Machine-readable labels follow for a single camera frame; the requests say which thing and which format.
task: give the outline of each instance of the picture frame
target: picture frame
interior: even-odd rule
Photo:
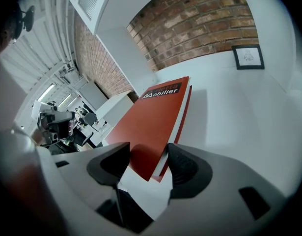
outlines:
[[[237,70],[264,69],[260,45],[232,46]]]

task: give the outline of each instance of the black label on book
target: black label on book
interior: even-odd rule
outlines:
[[[178,93],[179,89],[181,87],[182,82],[171,84],[165,87],[161,88],[156,88],[153,90],[149,90],[146,92],[141,99],[147,99],[151,97],[156,97],[156,96],[162,96],[162,95],[167,95],[167,94],[173,94],[173,93]]]

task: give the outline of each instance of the brick wall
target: brick wall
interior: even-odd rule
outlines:
[[[152,70],[258,44],[246,0],[152,0],[127,27]]]
[[[103,45],[92,35],[77,13],[74,27],[76,55],[81,73],[96,82],[108,97],[128,90],[133,91]]]

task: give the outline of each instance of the red book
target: red book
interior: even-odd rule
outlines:
[[[148,88],[106,137],[109,144],[130,142],[130,167],[146,181],[165,167],[164,150],[176,139],[189,89],[189,77]]]

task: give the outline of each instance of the black picture frame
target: black picture frame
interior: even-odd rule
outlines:
[[[257,48],[259,52],[261,65],[240,65],[239,58],[237,55],[237,49],[243,49],[243,48]],[[260,45],[233,45],[232,50],[234,52],[237,70],[264,69],[264,62],[263,62]]]

